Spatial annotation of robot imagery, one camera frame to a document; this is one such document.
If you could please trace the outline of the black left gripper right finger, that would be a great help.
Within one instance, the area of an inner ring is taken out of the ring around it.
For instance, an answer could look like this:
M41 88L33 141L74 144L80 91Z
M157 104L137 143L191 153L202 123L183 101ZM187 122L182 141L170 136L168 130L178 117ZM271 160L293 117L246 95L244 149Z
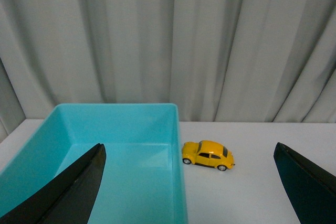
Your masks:
M274 160L300 223L335 223L335 176L282 143Z

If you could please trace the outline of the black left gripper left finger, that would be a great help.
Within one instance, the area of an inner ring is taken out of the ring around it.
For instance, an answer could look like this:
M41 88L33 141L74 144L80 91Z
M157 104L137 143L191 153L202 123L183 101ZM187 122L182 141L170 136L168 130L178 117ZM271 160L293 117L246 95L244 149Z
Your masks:
M88 223L105 163L105 146L96 144L39 191L3 215L1 223Z

